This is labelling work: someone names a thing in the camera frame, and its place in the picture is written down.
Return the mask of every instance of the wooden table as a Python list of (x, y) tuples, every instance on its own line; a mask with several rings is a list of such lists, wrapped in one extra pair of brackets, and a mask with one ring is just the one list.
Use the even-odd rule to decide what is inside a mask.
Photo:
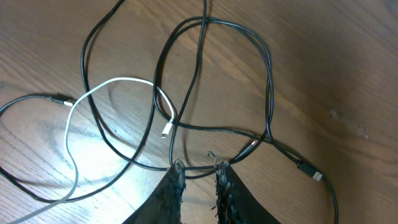
[[(116, 0), (2, 0), (0, 104), (28, 93), (84, 93), (79, 56), (92, 27)], [(274, 137), (315, 163), (338, 197), (340, 223), (398, 220), (398, 2), (210, 2), (210, 15), (256, 30), (269, 44), (275, 80)], [(160, 51), (182, 20), (202, 14), (201, 1), (127, 0), (101, 29), (90, 54), (91, 86), (119, 76), (151, 80)], [(199, 27), (182, 35), (166, 61), (162, 88), (180, 108), (195, 69)], [(236, 31), (210, 25), (203, 69), (182, 118), (201, 126), (264, 129), (265, 66)], [(120, 82), (95, 94), (98, 108), (130, 156), (145, 128), (149, 86)], [(68, 108), (27, 100), (1, 118), (0, 165), (46, 198), (72, 185), (63, 132)], [(74, 195), (107, 183), (125, 165), (102, 142), (85, 101), (72, 121), (70, 146), (81, 178)], [(168, 165), (170, 138), (157, 114), (139, 161)], [(179, 129), (174, 158), (212, 164), (212, 150), (234, 156), (248, 138)], [(252, 194), (281, 223), (333, 223), (328, 189), (263, 144), (233, 166)], [(110, 189), (57, 206), (31, 223), (121, 223), (152, 192), (163, 172), (133, 166)], [(44, 205), (0, 178), (0, 223)], [(188, 180), (184, 223), (216, 223), (215, 176)]]

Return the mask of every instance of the wood grain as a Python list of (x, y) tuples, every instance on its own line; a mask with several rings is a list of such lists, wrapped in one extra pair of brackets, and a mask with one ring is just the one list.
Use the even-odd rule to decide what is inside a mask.
[[(27, 93), (84, 93), (79, 70), (83, 41), (116, 1), (3, 0), (0, 4), (0, 104)], [(210, 2), (210, 15), (248, 26), (269, 44), (275, 79), (274, 137), (313, 161), (333, 183), (340, 223), (398, 220), (398, 1)], [(101, 29), (90, 55), (91, 86), (121, 75), (153, 77), (172, 29), (198, 16), (201, 1), (127, 0)], [(162, 88), (179, 108), (195, 69), (199, 28), (176, 41)], [(203, 68), (182, 120), (202, 126), (264, 129), (265, 67), (236, 31), (210, 25)], [(95, 100), (125, 155), (141, 139), (151, 90), (117, 83)], [(68, 108), (29, 100), (0, 120), (0, 164), (47, 198), (71, 187), (73, 171), (62, 147)], [(139, 161), (167, 166), (165, 121), (155, 117)], [(249, 139), (178, 130), (174, 158), (205, 165), (211, 149), (235, 155)], [(72, 153), (82, 195), (104, 185), (125, 164), (101, 141), (86, 102), (73, 118)], [(234, 169), (253, 195), (282, 223), (332, 223), (328, 190), (263, 145)], [(103, 193), (60, 205), (30, 223), (121, 223), (149, 196), (163, 173), (132, 167)], [(42, 206), (0, 179), (0, 223)], [(215, 176), (187, 181), (184, 223), (216, 223)]]

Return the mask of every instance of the cable connector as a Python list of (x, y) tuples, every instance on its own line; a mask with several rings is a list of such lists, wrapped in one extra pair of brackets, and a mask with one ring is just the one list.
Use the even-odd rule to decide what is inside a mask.
[(164, 126), (164, 129), (162, 131), (162, 138), (166, 138), (166, 136), (169, 134), (170, 130), (173, 127), (172, 121), (169, 121), (166, 126)]
[(254, 147), (255, 144), (256, 144), (256, 141), (253, 141), (252, 143), (250, 143), (250, 145), (243, 148), (241, 150), (241, 152), (239, 153), (239, 155), (236, 156), (235, 159), (239, 159), (240, 157), (244, 156), (246, 153), (248, 153)]
[(297, 168), (303, 171), (305, 174), (309, 175), (310, 177), (314, 178), (316, 181), (321, 180), (323, 176), (323, 174), (317, 168), (305, 161), (298, 162)]
[(52, 102), (56, 102), (66, 106), (73, 106), (76, 103), (76, 100), (70, 96), (65, 96), (63, 94), (56, 94), (55, 96), (51, 97)]

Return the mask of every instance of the black connector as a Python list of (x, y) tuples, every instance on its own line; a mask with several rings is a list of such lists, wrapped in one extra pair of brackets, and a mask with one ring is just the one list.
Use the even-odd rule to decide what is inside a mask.
[(310, 177), (314, 178), (316, 181), (319, 181), (323, 176), (317, 168), (303, 160), (297, 163), (297, 168)]
[(62, 105), (73, 106), (76, 100), (70, 96), (65, 96), (63, 94), (57, 93), (55, 96), (51, 96), (51, 101)]

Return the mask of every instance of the black cable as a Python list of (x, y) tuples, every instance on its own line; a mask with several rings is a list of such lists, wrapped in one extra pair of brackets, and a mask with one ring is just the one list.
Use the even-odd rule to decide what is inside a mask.
[[(91, 30), (91, 32), (89, 33), (88, 37), (85, 40), (85, 43), (83, 44), (83, 48), (81, 51), (81, 57), (80, 57), (80, 66), (81, 66), (81, 76), (82, 76), (82, 80), (83, 80), (83, 84), (85, 87), (86, 91), (90, 90), (90, 86), (88, 83), (88, 74), (85, 68), (85, 53), (86, 53), (86, 49), (88, 44), (90, 43), (91, 38), (95, 35), (95, 33), (97, 32), (97, 30), (103, 26), (108, 20), (109, 18), (118, 10), (119, 6), (124, 2), (124, 0), (119, 0), (116, 5), (112, 8), (112, 10), (110, 10), (107, 15), (105, 15), (100, 21), (99, 23), (97, 23), (97, 25), (94, 26), (94, 28)], [(183, 29), (181, 29), (181, 27), (183, 25), (185, 25), (186, 23), (190, 22), (190, 21), (198, 21), (196, 23), (190, 24), (189, 26), (184, 27)], [(207, 24), (210, 23), (214, 23), (214, 24), (223, 24), (226, 26), (229, 26), (233, 29), (235, 29), (236, 31), (238, 31), (239, 33), (241, 33), (243, 36), (245, 36), (259, 51), (264, 64), (266, 66), (266, 71), (267, 71), (267, 81), (266, 81), (266, 92), (265, 92), (265, 96), (266, 96), (266, 108), (265, 108), (265, 121), (266, 121), (266, 129), (264, 131), (264, 133), (262, 134), (261, 137), (257, 137), (255, 135), (246, 133), (244, 131), (238, 131), (238, 130), (233, 130), (233, 129), (228, 129), (228, 128), (214, 128), (214, 127), (199, 127), (199, 126), (193, 126), (190, 124), (184, 124), (180, 122), (180, 119), (183, 115), (183, 112), (185, 110), (185, 107), (187, 105), (189, 96), (190, 96), (190, 92), (192, 91), (192, 88), (195, 84), (195, 81), (197, 79), (198, 76), (198, 72), (200, 70), (201, 67), (201, 53), (202, 53), (202, 49), (203, 49), (203, 36), (204, 36), (204, 32), (205, 32), (205, 26)], [(82, 200), (84, 198), (90, 197), (94, 194), (97, 194), (98, 192), (108, 188), (110, 185), (112, 185), (113, 183), (115, 183), (115, 181), (117, 181), (124, 173), (125, 171), (128, 170), (129, 166), (131, 165), (131, 163), (145, 168), (145, 169), (150, 169), (150, 170), (159, 170), (159, 171), (165, 171), (167, 170), (166, 167), (152, 167), (152, 166), (147, 166), (145, 164), (141, 164), (137, 161), (135, 161), (135, 158), (138, 156), (138, 154), (140, 153), (140, 151), (142, 150), (146, 139), (149, 135), (149, 131), (150, 128), (152, 126), (152, 121), (154, 118), (154, 111), (155, 109), (160, 113), (160, 115), (165, 118), (165, 119), (170, 119), (169, 115), (167, 115), (166, 113), (164, 113), (160, 106), (159, 106), (159, 102), (158, 102), (158, 98), (157, 98), (157, 86), (159, 86), (160, 83), (160, 77), (163, 71), (163, 66), (164, 66), (164, 61), (165, 58), (167, 56), (168, 51), (170, 50), (172, 44), (175, 42), (175, 40), (177, 40), (177, 37), (180, 36), (181, 34), (183, 34), (185, 31), (191, 29), (192, 27), (195, 26), (199, 26), (201, 25), (201, 30), (200, 30), (200, 36), (199, 36), (199, 41), (198, 41), (198, 49), (197, 49), (197, 62), (196, 62), (196, 66), (195, 66), (195, 73), (193, 75), (191, 84), (187, 90), (187, 94), (185, 95), (185, 99), (183, 101), (183, 105), (180, 109), (180, 114), (179, 116), (177, 116), (177, 120), (174, 121), (174, 129), (173, 129), (173, 133), (172, 133), (172, 137), (170, 140), (170, 149), (169, 149), (169, 162), (170, 165), (173, 163), (173, 159), (172, 159), (172, 153), (173, 153), (173, 148), (174, 148), (174, 141), (175, 141), (175, 135), (177, 133), (177, 128), (179, 126), (183, 127), (183, 128), (188, 128), (188, 129), (194, 129), (197, 131), (219, 131), (219, 132), (225, 132), (225, 133), (234, 133), (234, 134), (240, 134), (243, 136), (247, 136), (249, 138), (252, 139), (256, 139), (257, 143), (255, 143), (255, 145), (248, 151), (242, 151), (240, 154), (238, 154), (237, 156), (235, 156), (233, 159), (230, 160), (230, 164), (234, 164), (237, 163), (241, 160), (243, 160), (244, 158), (246, 158), (247, 156), (249, 156), (251, 153), (253, 153), (262, 142), (266, 142), (268, 144), (272, 144), (275, 146), (275, 148), (280, 151), (281, 153), (283, 153), (283, 155), (285, 155), (288, 159), (290, 159), (291, 161), (293, 161), (295, 164), (299, 164), (301, 162), (306, 162), (306, 158), (304, 158), (303, 156), (301, 156), (300, 154), (294, 152), (294, 151), (288, 151), (286, 150), (286, 148), (284, 146), (281, 146), (280, 144), (277, 143), (277, 141), (273, 140), (272, 137), (272, 133), (271, 133), (271, 121), (272, 121), (272, 116), (274, 113), (274, 84), (273, 84), (273, 79), (272, 79), (272, 63), (271, 63), (271, 53), (269, 51), (269, 49), (267, 48), (265, 42), (253, 31), (251, 31), (250, 29), (248, 29), (247, 27), (241, 26), (239, 24), (235, 24), (233, 22), (228, 22), (228, 21), (223, 21), (223, 20), (219, 20), (217, 18), (214, 17), (207, 17), (206, 16), (206, 0), (203, 1), (203, 15), (201, 17), (192, 17), (189, 19), (184, 20), (183, 22), (181, 22), (175, 29), (174, 31), (171, 33), (170, 37), (168, 38), (168, 40), (166, 41), (166, 44), (162, 50), (162, 53), (159, 57), (157, 66), (156, 66), (156, 70), (155, 70), (155, 75), (154, 75), (154, 88), (153, 88), (153, 99), (152, 99), (152, 106), (150, 109), (150, 114), (149, 114), (149, 119), (147, 122), (147, 126), (146, 126), (146, 130), (144, 131), (143, 137), (140, 141), (140, 144), (137, 147), (137, 150), (135, 151), (134, 155), (132, 156), (132, 158), (128, 158), (125, 155), (121, 154), (108, 140), (108, 138), (106, 137), (103, 127), (101, 125), (100, 122), (100, 114), (95, 106), (93, 97), (90, 95), (88, 96), (88, 102), (90, 105), (90, 109), (91, 112), (93, 113), (93, 117), (95, 120), (95, 123), (97, 125), (97, 128), (101, 134), (101, 137), (104, 139), (104, 142), (122, 159), (128, 161), (128, 163), (126, 164), (126, 166), (124, 167), (124, 169), (108, 184), (106, 184), (104, 187), (90, 193), (90, 194), (86, 194), (84, 196), (81, 197), (77, 197), (77, 198), (71, 198), (69, 200), (67, 200), (67, 202), (75, 202), (77, 200)], [(15, 99), (14, 101), (4, 105), (1, 109), (0, 109), (0, 116), (3, 114), (3, 112), (10, 107), (11, 105), (13, 105), (14, 103), (24, 100), (24, 99), (28, 99), (28, 98), (51, 98), (51, 95), (28, 95), (28, 96), (23, 96), (21, 98)], [(201, 177), (205, 177), (207, 175), (213, 174), (215, 172), (215, 169), (217, 169), (217, 166), (201, 166), (201, 167), (186, 167), (186, 170), (204, 170), (204, 169), (211, 169), (209, 172), (201, 174), (201, 175), (196, 175), (193, 177), (187, 176), (187, 179), (197, 179), (197, 178), (201, 178)], [(46, 203), (51, 203), (54, 200), (47, 200), (44, 198), (40, 198), (38, 196), (36, 196), (35, 194), (33, 194), (31, 191), (27, 190), (24, 186), (22, 186), (21, 184), (19, 184), (16, 180), (16, 178), (14, 176), (12, 176), (10, 173), (6, 172), (3, 168), (0, 167), (0, 172), (3, 176), (5, 176), (5, 178), (7, 180), (9, 180), (11, 183), (13, 183), (15, 186), (17, 186), (18, 188), (20, 188), (21, 190), (23, 190), (25, 193), (29, 194), (32, 198), (41, 201), (41, 202), (46, 202)], [(336, 202), (336, 196), (333, 190), (333, 187), (331, 186), (330, 182), (326, 179), (326, 177), (324, 177), (325, 182), (327, 183), (331, 194), (332, 194), (332, 198), (333, 198), (333, 203), (335, 205), (335, 222), (338, 223), (338, 208), (337, 208), (337, 202)]]
[[(22, 101), (22, 100), (27, 100), (27, 99), (31, 99), (31, 98), (48, 98), (51, 99), (52, 101), (56, 102), (56, 103), (62, 103), (63, 101), (65, 101), (65, 99), (67, 97), (62, 96), (62, 95), (51, 95), (51, 94), (32, 94), (32, 95), (26, 95), (26, 96), (22, 96), (20, 98), (17, 98), (15, 100), (12, 100), (8, 103), (6, 103), (4, 106), (2, 106), (0, 108), (0, 117), (4, 114), (4, 112), (10, 108), (12, 105)], [(125, 172), (125, 170), (127, 169), (126, 167), (122, 170), (122, 172), (120, 172), (113, 180), (111, 180), (109, 183), (107, 183), (106, 185), (104, 185), (103, 187), (79, 196), (79, 197), (75, 197), (75, 198), (70, 198), (68, 199), (65, 203), (68, 202), (77, 202), (79, 200), (83, 200), (86, 199), (88, 197), (91, 197), (95, 194), (98, 194), (100, 192), (102, 192), (103, 190), (107, 189), (109, 186), (113, 185)], [(26, 187), (24, 187), (22, 184), (18, 183), (17, 180), (19, 180), (17, 177), (13, 176), (12, 174), (8, 173), (6, 170), (4, 170), (2, 167), (0, 167), (0, 174), (5, 177), (10, 183), (12, 183), (13, 185), (15, 185), (18, 189), (20, 189), (21, 191), (25, 192), (27, 195), (31, 196), (34, 200), (39, 201), (39, 202), (43, 202), (43, 203), (53, 203), (56, 202), (57, 200), (50, 200), (50, 199), (46, 199), (46, 198), (42, 198), (37, 196), (35, 193), (33, 193), (32, 191), (30, 191), (29, 189), (27, 189)]]
[(333, 199), (333, 207), (335, 210), (335, 224), (338, 224), (338, 206), (337, 206), (335, 190), (333, 189), (333, 186), (331, 185), (330, 181), (325, 176), (323, 176), (322, 179), (325, 181), (326, 185), (328, 186), (331, 198)]

